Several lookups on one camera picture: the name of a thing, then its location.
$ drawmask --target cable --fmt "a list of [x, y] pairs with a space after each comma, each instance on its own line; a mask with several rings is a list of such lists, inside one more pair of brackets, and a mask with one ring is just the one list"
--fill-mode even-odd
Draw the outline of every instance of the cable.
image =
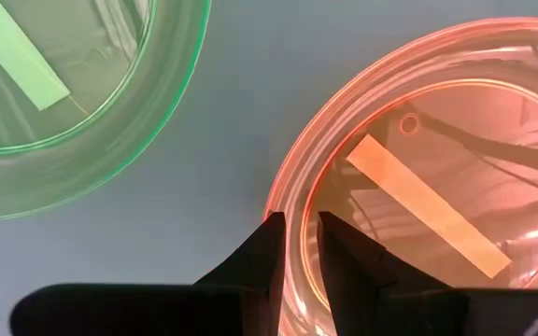
[[420, 116], [420, 121], [425, 128], [458, 142], [468, 150], [477, 150], [479, 153], [489, 157], [538, 170], [538, 148], [489, 140], [468, 133], [459, 127], [441, 121], [428, 114], [421, 113], [418, 110], [416, 110], [416, 113]]
[[504, 173], [504, 174], [506, 174], [506, 175], [510, 175], [510, 176], [512, 176], [513, 178], [517, 179], [518, 181], [523, 182], [523, 183], [526, 183], [526, 184], [528, 184], [529, 186], [538, 189], [538, 183], [533, 182], [533, 181], [529, 180], [528, 178], [526, 178], [526, 177], [524, 177], [524, 176], [521, 176], [521, 175], [518, 175], [518, 174], [516, 174], [516, 173], [513, 173], [513, 172], [511, 172], [511, 171], [509, 171], [509, 170], [507, 170], [507, 169], [505, 169], [505, 168], [502, 168], [500, 165], [498, 165], [498, 164], [496, 164], [496, 163], [494, 163], [494, 162], [491, 162], [491, 161], [485, 159], [482, 155], [476, 153], [476, 152], [473, 151], [473, 150], [470, 150], [470, 149], [469, 149], [468, 151], [471, 152], [471, 154], [473, 154], [477, 159], [479, 159], [480, 161], [482, 161], [482, 162], [485, 163], [486, 165], [490, 166], [491, 168], [493, 168], [493, 169], [495, 169], [495, 170], [497, 170], [497, 171], [499, 171], [499, 172], [502, 172], [502, 173]]
[[364, 209], [362, 209], [361, 204], [358, 201], [356, 201], [356, 199], [354, 198], [354, 196], [352, 196], [352, 194], [350, 194], [350, 200], [352, 200], [352, 202], [356, 205], [356, 207], [359, 208], [362, 216], [369, 223], [369, 226], [371, 227], [371, 231], [373, 232], [373, 235], [375, 236], [375, 240], [380, 242], [381, 240], [379, 239], [379, 235], [377, 234], [377, 229], [375, 225], [373, 224], [373, 221], [371, 220], [371, 218], [366, 214]]

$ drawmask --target black object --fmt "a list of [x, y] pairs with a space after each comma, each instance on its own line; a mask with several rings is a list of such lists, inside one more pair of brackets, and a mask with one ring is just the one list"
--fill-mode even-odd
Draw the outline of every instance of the black object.
[[[538, 290], [456, 289], [328, 212], [319, 260], [339, 336], [538, 336]], [[14, 308], [14, 336], [277, 336], [285, 218], [273, 213], [191, 286], [57, 285]]]
[[191, 286], [56, 285], [21, 300], [14, 336], [275, 336], [286, 224], [273, 213]]
[[433, 116], [424, 113], [419, 115], [420, 121], [425, 128], [455, 140], [468, 150], [538, 170], [538, 148], [488, 140], [468, 133]]
[[538, 290], [451, 288], [328, 212], [318, 238], [340, 336], [538, 336]]

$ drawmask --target table surface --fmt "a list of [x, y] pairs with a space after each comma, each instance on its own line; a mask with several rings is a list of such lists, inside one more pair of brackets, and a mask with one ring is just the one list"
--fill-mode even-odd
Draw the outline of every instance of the table surface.
[[355, 74], [448, 25], [538, 16], [531, 0], [216, 0], [177, 112], [123, 173], [79, 201], [0, 220], [0, 335], [60, 282], [191, 283], [260, 224], [291, 144]]

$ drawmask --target green petri dish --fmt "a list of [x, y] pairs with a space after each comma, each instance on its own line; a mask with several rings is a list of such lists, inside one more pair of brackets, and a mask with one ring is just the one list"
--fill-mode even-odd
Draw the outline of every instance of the green petri dish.
[[0, 0], [0, 217], [132, 162], [191, 77], [210, 0]]

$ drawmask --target petri dish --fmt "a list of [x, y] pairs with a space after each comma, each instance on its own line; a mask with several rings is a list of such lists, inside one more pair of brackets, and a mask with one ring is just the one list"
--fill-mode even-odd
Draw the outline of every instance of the petri dish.
[[101, 185], [184, 92], [210, 0], [0, 0], [0, 217]]
[[317, 211], [453, 287], [538, 288], [538, 18], [450, 27], [361, 72], [291, 148], [272, 210], [283, 335], [335, 335]]

